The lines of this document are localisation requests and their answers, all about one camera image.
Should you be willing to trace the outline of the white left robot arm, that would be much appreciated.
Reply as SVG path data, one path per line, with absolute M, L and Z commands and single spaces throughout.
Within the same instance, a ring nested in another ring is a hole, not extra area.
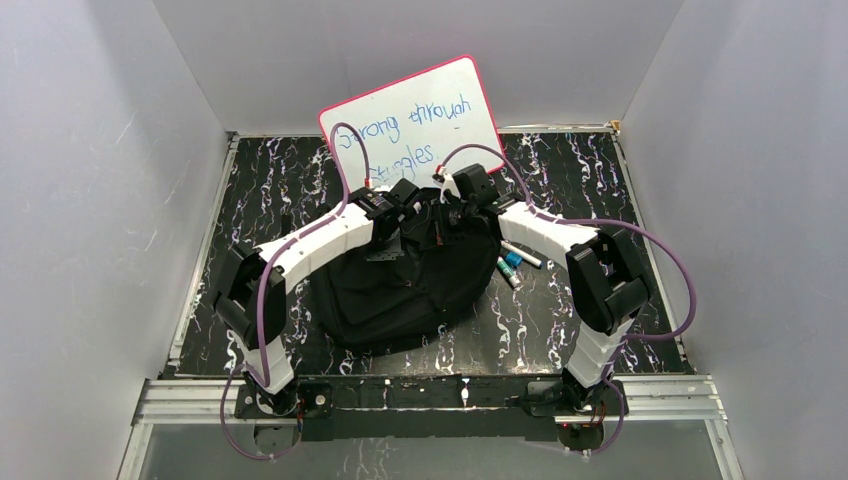
M 381 247 L 418 209 L 420 189 L 408 180 L 346 193 L 328 213 L 258 246 L 230 248 L 215 283 L 215 314 L 234 333 L 247 384 L 275 416 L 294 411 L 296 375 L 282 333 L 287 297 L 330 261 L 360 247 Z

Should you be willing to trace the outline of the black student backpack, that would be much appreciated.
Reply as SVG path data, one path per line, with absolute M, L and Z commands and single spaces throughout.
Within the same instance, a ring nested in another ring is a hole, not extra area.
M 465 318 L 481 299 L 499 252 L 488 222 L 484 237 L 437 246 L 433 214 L 423 210 L 402 224 L 400 240 L 396 259 L 371 260 L 360 247 L 310 275 L 313 318 L 335 344 L 403 348 Z

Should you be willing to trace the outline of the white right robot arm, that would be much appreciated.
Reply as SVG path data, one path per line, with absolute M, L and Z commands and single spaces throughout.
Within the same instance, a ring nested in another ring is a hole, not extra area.
M 580 326 L 562 387 L 546 398 L 590 413 L 603 399 L 628 330 L 652 297 L 629 234 L 568 224 L 536 207 L 526 192 L 502 194 L 479 164 L 454 173 L 438 166 L 433 179 L 440 204 L 462 206 L 466 217 L 484 218 L 500 240 L 529 247 L 566 269 Z

